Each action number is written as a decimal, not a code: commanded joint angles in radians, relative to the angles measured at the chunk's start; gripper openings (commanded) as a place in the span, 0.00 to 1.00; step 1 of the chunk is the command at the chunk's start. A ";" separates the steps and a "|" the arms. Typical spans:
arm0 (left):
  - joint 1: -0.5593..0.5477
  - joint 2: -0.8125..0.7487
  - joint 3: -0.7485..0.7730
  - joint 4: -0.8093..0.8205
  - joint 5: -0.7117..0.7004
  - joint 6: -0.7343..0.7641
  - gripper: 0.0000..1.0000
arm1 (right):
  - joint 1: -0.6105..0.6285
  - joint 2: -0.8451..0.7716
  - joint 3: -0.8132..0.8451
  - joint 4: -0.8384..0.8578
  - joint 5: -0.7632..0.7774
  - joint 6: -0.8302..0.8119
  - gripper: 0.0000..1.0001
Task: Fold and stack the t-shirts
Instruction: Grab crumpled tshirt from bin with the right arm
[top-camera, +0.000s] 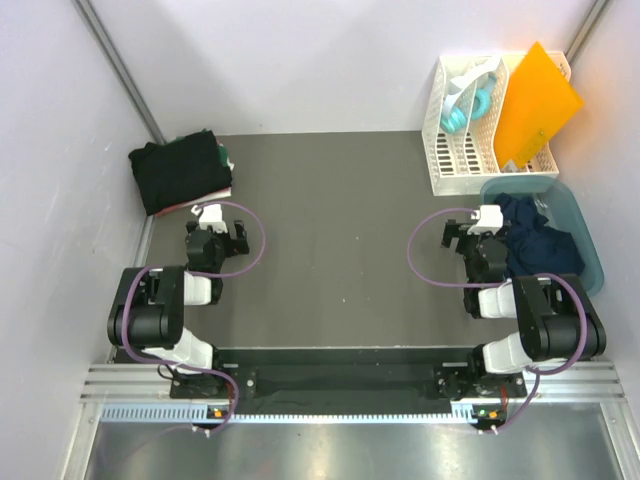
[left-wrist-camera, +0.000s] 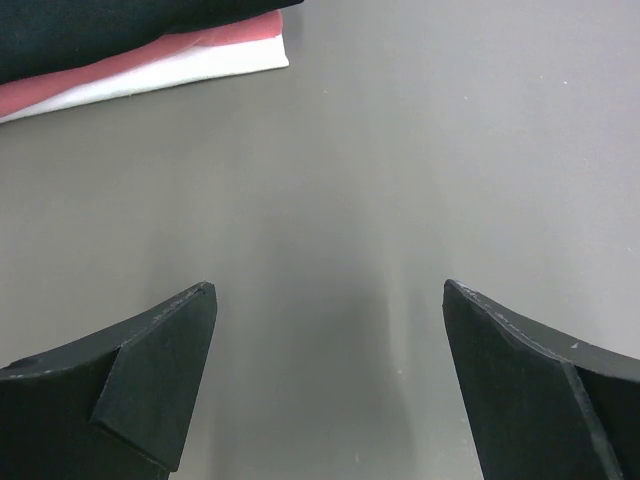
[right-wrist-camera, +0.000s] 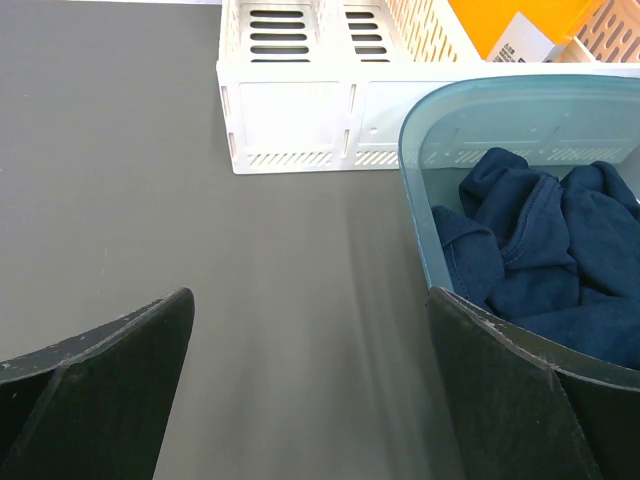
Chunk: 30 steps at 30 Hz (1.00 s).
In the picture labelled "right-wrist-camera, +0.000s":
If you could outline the navy blue t shirt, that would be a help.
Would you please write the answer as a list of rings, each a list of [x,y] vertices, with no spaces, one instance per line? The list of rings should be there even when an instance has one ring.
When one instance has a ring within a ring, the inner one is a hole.
[[[454,291],[585,355],[639,366],[639,203],[604,161],[556,177],[502,148],[432,210]]]

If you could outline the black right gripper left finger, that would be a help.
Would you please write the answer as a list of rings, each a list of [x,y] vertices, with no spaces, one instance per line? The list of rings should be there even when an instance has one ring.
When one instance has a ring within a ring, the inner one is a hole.
[[[153,478],[193,323],[181,288],[2,361],[2,478]]]

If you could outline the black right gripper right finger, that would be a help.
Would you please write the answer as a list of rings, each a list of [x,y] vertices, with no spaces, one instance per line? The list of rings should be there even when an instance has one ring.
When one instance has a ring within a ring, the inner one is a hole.
[[[440,287],[428,292],[427,319],[468,478],[638,478],[638,371]]]

